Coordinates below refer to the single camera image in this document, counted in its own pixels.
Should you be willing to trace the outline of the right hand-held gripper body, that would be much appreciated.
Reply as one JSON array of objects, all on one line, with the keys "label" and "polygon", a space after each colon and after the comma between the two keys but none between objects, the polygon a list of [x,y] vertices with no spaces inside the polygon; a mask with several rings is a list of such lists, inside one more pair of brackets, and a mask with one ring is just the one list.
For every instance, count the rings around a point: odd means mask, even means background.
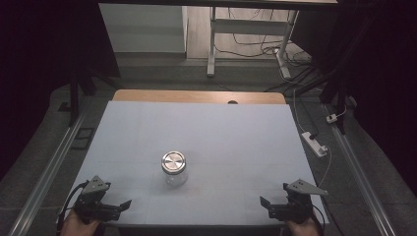
[{"label": "right hand-held gripper body", "polygon": [[268,216],[279,221],[293,221],[304,223],[313,214],[311,196],[326,196],[328,191],[312,185],[302,179],[283,184],[283,190],[287,193],[286,205],[268,204]]}]

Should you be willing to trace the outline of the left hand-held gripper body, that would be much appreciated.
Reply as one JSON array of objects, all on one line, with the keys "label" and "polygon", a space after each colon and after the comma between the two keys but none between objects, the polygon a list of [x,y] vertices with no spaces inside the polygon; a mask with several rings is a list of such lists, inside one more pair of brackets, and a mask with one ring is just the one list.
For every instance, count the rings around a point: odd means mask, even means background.
[{"label": "left hand-held gripper body", "polygon": [[82,192],[74,203],[73,210],[85,224],[93,220],[112,221],[118,220],[121,214],[120,206],[105,205],[101,202],[110,188],[109,183],[105,183],[97,175],[83,187]]}]

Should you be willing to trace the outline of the clear glass jar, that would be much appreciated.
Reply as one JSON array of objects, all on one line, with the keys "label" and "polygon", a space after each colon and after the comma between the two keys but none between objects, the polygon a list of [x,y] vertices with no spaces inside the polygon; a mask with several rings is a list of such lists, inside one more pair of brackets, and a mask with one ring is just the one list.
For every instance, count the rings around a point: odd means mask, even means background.
[{"label": "clear glass jar", "polygon": [[188,172],[182,171],[181,173],[166,174],[164,177],[165,184],[169,188],[178,188],[186,183],[188,180]]}]

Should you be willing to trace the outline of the person's right hand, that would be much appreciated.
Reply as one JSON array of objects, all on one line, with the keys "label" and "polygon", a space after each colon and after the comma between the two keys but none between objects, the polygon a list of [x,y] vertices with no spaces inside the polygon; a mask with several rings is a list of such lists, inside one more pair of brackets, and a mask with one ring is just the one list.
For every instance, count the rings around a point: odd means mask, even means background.
[{"label": "person's right hand", "polygon": [[312,218],[298,224],[294,221],[286,221],[285,224],[289,228],[292,236],[320,236],[319,229]]}]

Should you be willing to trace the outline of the person's left hand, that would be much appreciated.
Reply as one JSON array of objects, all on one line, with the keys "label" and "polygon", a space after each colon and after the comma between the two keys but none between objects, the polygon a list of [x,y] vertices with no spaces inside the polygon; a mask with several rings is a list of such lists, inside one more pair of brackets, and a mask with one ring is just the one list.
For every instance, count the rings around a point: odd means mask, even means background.
[{"label": "person's left hand", "polygon": [[84,224],[79,216],[71,210],[64,220],[59,236],[93,236],[99,224],[98,220]]}]

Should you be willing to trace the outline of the black floor plate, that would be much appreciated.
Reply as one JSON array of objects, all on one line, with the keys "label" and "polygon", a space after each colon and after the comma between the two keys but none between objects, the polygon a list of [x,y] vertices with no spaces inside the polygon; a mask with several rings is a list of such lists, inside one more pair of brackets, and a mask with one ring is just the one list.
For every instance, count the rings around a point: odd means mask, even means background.
[{"label": "black floor plate", "polygon": [[88,150],[95,133],[95,128],[80,128],[74,137],[71,149]]}]

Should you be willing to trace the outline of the white power strip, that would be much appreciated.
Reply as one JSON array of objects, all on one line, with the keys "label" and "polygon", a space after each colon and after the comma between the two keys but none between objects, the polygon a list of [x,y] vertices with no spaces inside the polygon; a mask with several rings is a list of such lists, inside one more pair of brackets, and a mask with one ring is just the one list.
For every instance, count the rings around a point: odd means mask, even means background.
[{"label": "white power strip", "polygon": [[310,149],[315,153],[316,157],[324,157],[328,154],[328,148],[326,146],[320,145],[316,140],[315,135],[312,135],[310,132],[304,132],[301,134],[301,137],[310,147]]}]

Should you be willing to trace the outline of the light blue table mat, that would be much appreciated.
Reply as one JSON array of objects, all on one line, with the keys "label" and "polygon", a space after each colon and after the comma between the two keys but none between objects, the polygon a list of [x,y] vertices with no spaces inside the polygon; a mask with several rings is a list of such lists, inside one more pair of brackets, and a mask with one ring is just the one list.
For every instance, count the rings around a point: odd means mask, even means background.
[{"label": "light blue table mat", "polygon": [[[186,157],[188,180],[165,184],[161,159]],[[121,226],[266,226],[261,206],[287,202],[282,186],[314,181],[287,105],[111,101],[76,181],[110,184],[109,205],[132,201]]]}]

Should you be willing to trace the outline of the black metal stand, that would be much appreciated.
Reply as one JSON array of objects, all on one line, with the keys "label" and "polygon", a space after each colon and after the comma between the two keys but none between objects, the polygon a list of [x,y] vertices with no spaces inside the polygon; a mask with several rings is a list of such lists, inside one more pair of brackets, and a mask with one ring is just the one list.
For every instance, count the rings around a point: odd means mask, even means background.
[{"label": "black metal stand", "polygon": [[68,111],[70,113],[69,127],[73,127],[80,117],[80,95],[79,89],[86,96],[94,96],[97,88],[93,82],[93,78],[97,78],[108,84],[114,89],[121,89],[122,86],[115,81],[115,78],[121,78],[118,65],[115,65],[109,72],[103,69],[96,69],[93,66],[77,64],[70,76],[70,101],[63,102],[59,108],[60,111]]},{"label": "black metal stand", "polygon": [[342,75],[342,69],[336,67],[330,72],[321,75],[318,79],[306,84],[301,89],[294,91],[295,96],[300,96],[305,92],[315,89],[316,87],[325,84],[325,88],[319,96],[320,102],[323,104],[331,103],[332,100],[337,97],[337,112],[338,118],[335,121],[335,125],[339,132],[344,135],[344,112],[345,112],[345,98],[347,95],[346,88],[347,79]]}]

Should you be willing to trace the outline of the wooden table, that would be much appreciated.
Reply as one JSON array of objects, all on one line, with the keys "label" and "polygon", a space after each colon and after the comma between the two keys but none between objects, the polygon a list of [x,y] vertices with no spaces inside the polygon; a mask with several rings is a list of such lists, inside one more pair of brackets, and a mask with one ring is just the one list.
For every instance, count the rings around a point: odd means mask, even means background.
[{"label": "wooden table", "polygon": [[119,89],[113,101],[187,102],[219,104],[285,104],[281,93],[247,91]]}]

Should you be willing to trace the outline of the dark curtain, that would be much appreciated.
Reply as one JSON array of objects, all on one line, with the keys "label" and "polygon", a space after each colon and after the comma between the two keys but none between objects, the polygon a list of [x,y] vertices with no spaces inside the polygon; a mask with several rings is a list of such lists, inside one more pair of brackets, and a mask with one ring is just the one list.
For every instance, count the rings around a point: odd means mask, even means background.
[{"label": "dark curtain", "polygon": [[344,11],[302,11],[292,41],[327,74],[371,17],[345,68],[321,101],[352,96],[355,118],[417,194],[417,0],[338,0]]},{"label": "dark curtain", "polygon": [[77,76],[120,75],[99,8],[102,0],[0,0],[0,180],[49,107]]}]

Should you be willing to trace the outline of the white panel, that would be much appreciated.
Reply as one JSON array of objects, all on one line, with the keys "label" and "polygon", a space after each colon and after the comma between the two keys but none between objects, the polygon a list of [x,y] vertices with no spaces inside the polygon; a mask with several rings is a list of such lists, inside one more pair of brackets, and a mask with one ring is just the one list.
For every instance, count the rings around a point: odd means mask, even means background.
[{"label": "white panel", "polygon": [[100,3],[99,9],[115,52],[186,52],[186,7]]}]

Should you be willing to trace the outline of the aluminium rail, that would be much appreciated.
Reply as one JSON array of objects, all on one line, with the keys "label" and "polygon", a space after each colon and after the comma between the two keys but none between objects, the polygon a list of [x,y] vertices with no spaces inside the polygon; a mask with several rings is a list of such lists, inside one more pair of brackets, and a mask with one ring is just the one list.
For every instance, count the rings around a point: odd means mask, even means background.
[{"label": "aluminium rail", "polygon": [[84,104],[80,108],[79,116],[75,119],[74,124],[66,130],[64,137],[60,140],[58,148],[49,158],[46,167],[43,169],[39,179],[34,185],[27,201],[15,220],[7,236],[26,236],[31,224],[46,197],[47,192],[55,178],[63,160],[66,156],[72,141],[79,131],[85,120],[88,105]]},{"label": "aluminium rail", "polygon": [[345,135],[341,134],[336,125],[330,124],[329,126],[381,235],[396,236],[393,225],[387,216],[383,204],[375,193],[366,173],[362,169],[351,143]]}]

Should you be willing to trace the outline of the white desk frame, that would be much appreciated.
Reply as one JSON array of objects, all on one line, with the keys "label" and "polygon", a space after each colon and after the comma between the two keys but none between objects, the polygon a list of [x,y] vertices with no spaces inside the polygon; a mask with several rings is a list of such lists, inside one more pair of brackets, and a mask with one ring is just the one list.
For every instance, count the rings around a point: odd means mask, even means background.
[{"label": "white desk frame", "polygon": [[288,11],[288,20],[286,22],[274,21],[251,21],[251,20],[231,20],[218,19],[216,17],[216,8],[210,8],[210,35],[207,75],[214,76],[215,69],[215,36],[218,33],[237,33],[237,34],[263,34],[282,36],[282,43],[278,49],[274,50],[275,58],[278,63],[279,71],[284,79],[290,79],[291,75],[284,60],[284,53],[289,42],[293,27],[296,22],[298,12],[296,10]]}]

